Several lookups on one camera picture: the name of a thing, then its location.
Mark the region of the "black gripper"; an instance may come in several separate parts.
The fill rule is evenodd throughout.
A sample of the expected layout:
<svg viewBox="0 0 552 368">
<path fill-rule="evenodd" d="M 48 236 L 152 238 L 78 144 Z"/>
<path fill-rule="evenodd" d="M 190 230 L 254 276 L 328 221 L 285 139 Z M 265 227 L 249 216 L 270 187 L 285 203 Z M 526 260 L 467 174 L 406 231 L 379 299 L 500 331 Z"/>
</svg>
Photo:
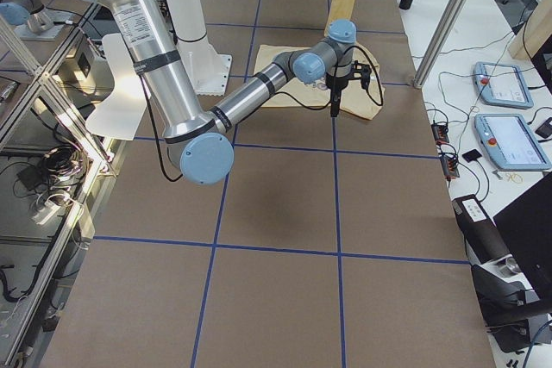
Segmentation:
<svg viewBox="0 0 552 368">
<path fill-rule="evenodd" d="M 325 84 L 330 90 L 330 102 L 339 103 L 342 97 L 342 91 L 348 86 L 350 78 L 350 69 L 345 67 L 336 67 L 325 74 Z"/>
</svg>

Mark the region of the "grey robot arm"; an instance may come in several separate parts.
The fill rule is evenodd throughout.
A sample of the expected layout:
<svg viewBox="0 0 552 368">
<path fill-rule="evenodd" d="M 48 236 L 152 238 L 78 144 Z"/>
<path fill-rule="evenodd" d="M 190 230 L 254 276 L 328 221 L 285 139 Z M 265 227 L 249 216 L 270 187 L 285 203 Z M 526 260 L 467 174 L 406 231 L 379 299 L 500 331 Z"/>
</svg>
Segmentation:
<svg viewBox="0 0 552 368">
<path fill-rule="evenodd" d="M 171 162 L 197 184 L 223 179 L 234 162 L 226 133 L 293 79 L 311 84 L 330 75 L 345 84 L 356 27 L 354 0 L 332 0 L 324 38 L 278 54 L 233 92 L 226 90 L 231 57 L 210 44 L 200 0 L 92 0 L 108 9 L 165 121 Z"/>
</svg>

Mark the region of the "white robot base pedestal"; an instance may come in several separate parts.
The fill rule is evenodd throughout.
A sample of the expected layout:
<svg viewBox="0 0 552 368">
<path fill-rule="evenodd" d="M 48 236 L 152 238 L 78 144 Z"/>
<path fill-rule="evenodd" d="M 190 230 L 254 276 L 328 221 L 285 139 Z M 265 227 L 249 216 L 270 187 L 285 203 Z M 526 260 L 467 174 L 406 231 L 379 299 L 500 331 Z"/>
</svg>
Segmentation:
<svg viewBox="0 0 552 368">
<path fill-rule="evenodd" d="M 200 0 L 166 0 L 177 49 L 198 95 L 222 96 L 226 91 L 232 57 L 210 44 Z"/>
</svg>

